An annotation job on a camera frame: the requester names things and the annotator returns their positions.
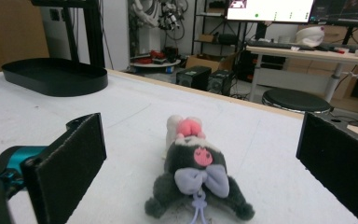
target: black stool seat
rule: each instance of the black stool seat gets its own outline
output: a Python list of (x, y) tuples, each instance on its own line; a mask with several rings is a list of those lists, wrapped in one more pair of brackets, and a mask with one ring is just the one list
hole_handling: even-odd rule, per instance
[(263, 104), (298, 113), (327, 113), (331, 105), (315, 95), (287, 89), (272, 89), (263, 94)]

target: floor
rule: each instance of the floor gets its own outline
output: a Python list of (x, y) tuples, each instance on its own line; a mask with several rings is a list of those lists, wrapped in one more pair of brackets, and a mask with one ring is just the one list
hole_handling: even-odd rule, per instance
[[(148, 78), (165, 81), (169, 83), (175, 83), (176, 72), (181, 70), (183, 70), (183, 68), (175, 68), (175, 71), (173, 71), (172, 74), (166, 74), (164, 69), (162, 70), (159, 69), (158, 71), (156, 71), (156, 69), (144, 69), (144, 70), (137, 71), (135, 75), (148, 77)], [(261, 104), (261, 96), (263, 95), (263, 92), (269, 89), (270, 88), (268, 87), (262, 87), (262, 86), (257, 87), (257, 90), (255, 92), (255, 102)], [(230, 97), (249, 101), (250, 90), (251, 90), (251, 83), (234, 79), (232, 81)], [(346, 120), (350, 125), (358, 126), (358, 113), (335, 108), (334, 111), (331, 112), (331, 114), (341, 120)]]

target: white table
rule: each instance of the white table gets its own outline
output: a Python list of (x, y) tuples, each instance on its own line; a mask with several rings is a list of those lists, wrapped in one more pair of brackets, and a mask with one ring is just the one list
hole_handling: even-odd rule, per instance
[[(337, 63), (336, 70), (334, 74), (326, 79), (326, 83), (324, 87), (324, 99), (327, 102), (331, 101), (331, 98), (333, 97), (334, 91), (338, 85), (339, 78), (341, 76), (342, 67), (345, 63), (354, 63), (358, 64), (358, 57), (354, 56), (353, 53), (346, 53), (346, 54), (339, 54), (332, 51), (311, 51), (311, 50), (290, 50), (290, 49), (270, 49), (270, 48), (259, 48), (259, 47), (246, 47), (247, 50), (251, 51), (254, 54), (258, 54), (257, 57), (257, 64), (255, 66), (255, 73), (254, 78), (252, 80), (252, 88), (250, 93), (250, 101), (254, 101), (255, 99), (255, 88), (258, 84), (258, 80), (260, 79), (260, 70), (261, 70), (261, 61), (263, 55), (271, 55), (271, 56), (279, 56), (279, 57), (287, 57), (287, 58), (298, 58), (298, 59), (306, 59), (306, 60), (315, 60), (315, 61), (322, 61), (327, 63)], [(272, 69), (264, 69), (267, 72), (274, 72), (277, 73), (277, 75), (281, 74), (293, 74), (289, 71), (277, 71)], [(297, 86), (301, 88), (303, 85), (301, 80), (296, 81)]]
[[(100, 112), (107, 160), (68, 223), (189, 223), (191, 205), (161, 219), (145, 214), (162, 174), (166, 120), (196, 116), (206, 139), (225, 154), (227, 172), (254, 206), (247, 223), (358, 223), (296, 158), (302, 116), (212, 93), (110, 71), (102, 91), (49, 97), (8, 83), (0, 73), (0, 153), (12, 146), (47, 146), (69, 120)], [(26, 191), (9, 201), (17, 223), (35, 223)], [(210, 204), (212, 223), (241, 223)]]

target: black tray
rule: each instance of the black tray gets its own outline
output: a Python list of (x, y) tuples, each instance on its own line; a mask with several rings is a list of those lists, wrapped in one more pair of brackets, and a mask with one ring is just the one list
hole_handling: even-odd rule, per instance
[(36, 58), (2, 65), (5, 79), (49, 96), (79, 96), (107, 86), (105, 69), (66, 59)]

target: pink plush ear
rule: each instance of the pink plush ear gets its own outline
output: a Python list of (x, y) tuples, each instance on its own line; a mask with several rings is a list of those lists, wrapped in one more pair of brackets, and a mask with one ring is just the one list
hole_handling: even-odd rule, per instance
[(203, 134), (201, 126), (193, 119), (184, 119), (178, 123), (176, 128), (176, 132), (182, 134), (183, 136), (196, 135), (203, 136), (205, 138), (205, 134)]

